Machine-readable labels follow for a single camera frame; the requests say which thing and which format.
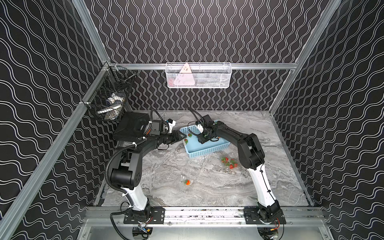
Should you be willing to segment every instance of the zip tie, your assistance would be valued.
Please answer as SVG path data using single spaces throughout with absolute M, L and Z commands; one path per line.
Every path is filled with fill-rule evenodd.
M 126 195 L 128 194 L 128 191 L 127 191 L 127 190 L 125 190 L 125 191 L 126 191 L 125 194 L 121 194 L 122 197 L 124 197 L 124 196 L 126 196 Z

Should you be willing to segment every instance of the red wire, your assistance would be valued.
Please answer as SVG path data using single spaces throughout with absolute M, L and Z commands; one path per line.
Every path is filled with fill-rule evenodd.
M 272 228 L 271 231 L 276 230 L 280 227 L 280 221 L 278 218 L 276 218 L 276 219 L 277 219 L 277 222 L 279 223 L 279 225 L 277 226 L 277 228 Z
M 147 224 L 150 223 L 152 221 L 153 217 L 151 217 L 151 219 L 145 224 L 144 227 L 147 227 Z

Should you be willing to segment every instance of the black wallpaper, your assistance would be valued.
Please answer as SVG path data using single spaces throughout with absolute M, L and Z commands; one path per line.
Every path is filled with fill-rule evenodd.
M 85 0 L 114 63 L 291 63 L 328 0 Z
M 0 0 L 0 219 L 100 68 L 70 0 Z
M 229 88 L 169 88 L 164 71 L 140 71 L 132 109 L 269 110 L 289 70 L 236 70 Z
M 116 123 L 84 115 L 12 239 L 77 238 L 116 147 L 115 128 Z
M 344 0 L 275 118 L 334 239 L 384 239 L 384 1 Z

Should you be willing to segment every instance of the aluminum rail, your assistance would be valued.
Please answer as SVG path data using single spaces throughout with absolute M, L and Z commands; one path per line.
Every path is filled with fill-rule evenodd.
M 87 30 L 89 38 L 96 50 L 96 53 L 102 63 L 110 62 L 108 54 L 105 50 L 104 44 L 101 41 L 100 35 L 96 29 L 96 26 L 91 18 L 91 14 L 84 2 L 84 0 L 72 0 L 77 13 L 79 14 L 81 21 Z
M 103 79 L 104 74 L 108 71 L 108 65 L 105 64 L 95 80 L 85 93 L 83 101 L 87 102 L 92 94 L 97 89 L 99 83 Z M 35 199 L 38 191 L 43 185 L 48 174 L 51 172 L 60 154 L 63 152 L 69 139 L 73 135 L 79 122 L 87 111 L 87 107 L 83 103 L 79 103 L 73 111 L 70 118 L 64 124 L 59 134 L 56 136 L 52 145 L 49 147 L 32 175 L 29 177 L 26 184 L 23 186 L 20 193 L 17 195 L 11 207 L 5 213 L 3 219 L 0 221 L 0 239 L 9 240 L 16 228 L 19 226 L 22 218 L 30 207 L 32 201 Z
M 243 207 L 164 207 L 164 224 L 148 224 L 149 227 L 272 227 L 274 225 L 246 224 Z M 318 207 L 282 207 L 287 224 L 285 227 L 324 227 L 325 218 Z M 89 207 L 82 227 L 112 226 L 109 215 L 120 207 Z M 119 227 L 135 227 L 123 224 L 124 216 L 115 216 Z
M 111 63 L 111 66 L 121 66 L 129 70 L 165 70 L 165 63 Z M 297 63 L 231 63 L 233 70 L 264 70 L 264 69 L 291 69 Z
M 276 113 L 277 108 L 280 106 L 280 103 L 283 101 L 289 88 L 291 87 L 297 75 L 301 71 L 303 65 L 306 63 L 308 57 L 310 56 L 312 50 L 314 49 L 317 42 L 319 41 L 320 36 L 324 32 L 325 28 L 328 26 L 329 21 L 331 20 L 333 14 L 339 7 L 340 3 L 341 3 L 341 0 L 329 0 L 324 11 L 321 13 L 321 16 L 316 26 L 314 27 L 310 37 L 308 38 L 299 57 L 296 60 L 296 63 L 297 63 L 296 69 L 294 71 L 290 71 L 280 91 L 278 92 L 277 97 L 275 98 L 274 102 L 271 105 L 270 113 L 272 115 Z

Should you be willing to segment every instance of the table surface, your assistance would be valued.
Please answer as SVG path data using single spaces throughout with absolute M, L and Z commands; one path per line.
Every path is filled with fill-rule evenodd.
M 194 121 L 189 111 L 159 111 L 176 121 L 174 129 Z M 265 169 L 271 189 L 281 206 L 308 206 L 282 143 L 266 111 L 199 111 L 243 133 L 255 133 L 265 152 Z M 255 206 L 257 193 L 248 171 L 239 165 L 225 170 L 221 157 L 238 159 L 237 147 L 189 158 L 180 141 L 167 151 L 154 150 L 143 157 L 141 186 L 152 206 Z M 182 183 L 181 175 L 193 180 Z M 108 189 L 102 206 L 123 202 L 121 193 Z

